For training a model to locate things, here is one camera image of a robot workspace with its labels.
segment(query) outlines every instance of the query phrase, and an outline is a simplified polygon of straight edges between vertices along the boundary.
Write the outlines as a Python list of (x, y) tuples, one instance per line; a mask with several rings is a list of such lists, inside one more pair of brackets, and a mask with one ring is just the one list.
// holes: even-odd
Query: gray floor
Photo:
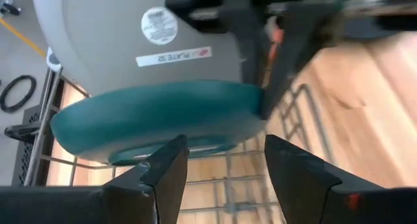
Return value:
[[(14, 0), (14, 4), (22, 8), (21, 16), (6, 15), (3, 19), (46, 51), (48, 46), (37, 22), (33, 1)], [(14, 124), (21, 124), (24, 110), (40, 103), (46, 71), (44, 59), (33, 51), (31, 47), (0, 25), (0, 80), (2, 82), (0, 92), (3, 91), (9, 82), (20, 75), (31, 75), (37, 81), (34, 95), (23, 108), (13, 114), (4, 113), (0, 110), (0, 186), (11, 185), (18, 146), (16, 140), (9, 139), (3, 135), (4, 128)], [(10, 92), (6, 103), (12, 105), (21, 100), (29, 90), (29, 87), (30, 82), (16, 86)]]

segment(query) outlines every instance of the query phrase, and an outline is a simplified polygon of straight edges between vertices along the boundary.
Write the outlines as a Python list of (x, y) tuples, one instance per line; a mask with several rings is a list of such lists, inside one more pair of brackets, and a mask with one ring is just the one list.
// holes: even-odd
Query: red logo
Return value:
[(200, 56), (205, 56), (205, 55), (208, 55), (208, 54), (209, 54), (209, 50), (208, 49), (202, 49), (200, 51)]

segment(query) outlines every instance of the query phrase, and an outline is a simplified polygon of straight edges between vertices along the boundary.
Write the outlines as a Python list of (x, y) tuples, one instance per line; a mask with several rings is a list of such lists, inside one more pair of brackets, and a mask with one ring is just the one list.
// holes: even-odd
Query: white label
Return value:
[(179, 61), (189, 61), (192, 59), (200, 59), (211, 57), (211, 47), (187, 49), (182, 51), (172, 51), (154, 55), (144, 55), (136, 57), (136, 63), (139, 67), (150, 66), (156, 64), (165, 64)]
[(142, 17), (142, 32), (153, 44), (165, 45), (171, 42), (177, 31), (177, 19), (166, 8), (151, 8)]

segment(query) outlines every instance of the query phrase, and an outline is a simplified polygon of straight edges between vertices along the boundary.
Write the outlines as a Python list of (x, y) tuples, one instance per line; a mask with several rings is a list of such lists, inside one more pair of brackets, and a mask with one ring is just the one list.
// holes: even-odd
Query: black cable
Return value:
[[(6, 96), (8, 94), (8, 92), (19, 82), (22, 80), (28, 79), (29, 81), (31, 81), (31, 88), (29, 89), (29, 92), (25, 95), (25, 97), (23, 97), (22, 100), (20, 100), (17, 104), (13, 105), (13, 106), (7, 106), (5, 103), (6, 100)], [(34, 91), (36, 89), (36, 79), (33, 78), (32, 76), (29, 75), (22, 75), (18, 78), (16, 78), (15, 80), (11, 81), (4, 89), (3, 93), (1, 93), (0, 95), (0, 107), (1, 110), (3, 110), (6, 113), (13, 113), (17, 110), (19, 110), (24, 104), (26, 104), (26, 102), (32, 97)]]

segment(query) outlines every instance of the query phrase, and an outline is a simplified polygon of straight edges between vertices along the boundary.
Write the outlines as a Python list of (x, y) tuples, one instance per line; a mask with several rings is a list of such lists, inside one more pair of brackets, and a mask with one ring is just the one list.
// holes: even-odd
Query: light wood surface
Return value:
[[(334, 164), (380, 186), (417, 186), (417, 37), (402, 34), (383, 41), (356, 44), (344, 43), (322, 50), (293, 83), (293, 90), (307, 84), (312, 92), (330, 143)], [(63, 105), (81, 99), (75, 90), (65, 89)], [(286, 94), (288, 103), (291, 95)], [(299, 131), (291, 142), (324, 160), (331, 161), (319, 137), (319, 129), (311, 113), (305, 93), (297, 99), (309, 148)], [(266, 133), (283, 137), (281, 105), (270, 118)], [(296, 113), (291, 111), (296, 122)], [(291, 126), (291, 120), (285, 121)], [(240, 144), (230, 153), (263, 150), (265, 132)], [(53, 156), (72, 161), (74, 158), (55, 144)], [(98, 165), (90, 161), (79, 163)], [(71, 166), (52, 163), (49, 185), (67, 186)], [(117, 168), (116, 175), (129, 168)], [(188, 162), (187, 182), (251, 176), (251, 180), (230, 182), (229, 199), (236, 207), (252, 204), (233, 215), (229, 208), (219, 212), (180, 213), (178, 223), (283, 223), (276, 196), (268, 178), (262, 154), (231, 156), (227, 160), (210, 158)], [(111, 179), (111, 169), (76, 170), (75, 186), (99, 185)], [(225, 181), (215, 184), (188, 184), (181, 210), (228, 207)], [(271, 206), (254, 206), (269, 203)]]

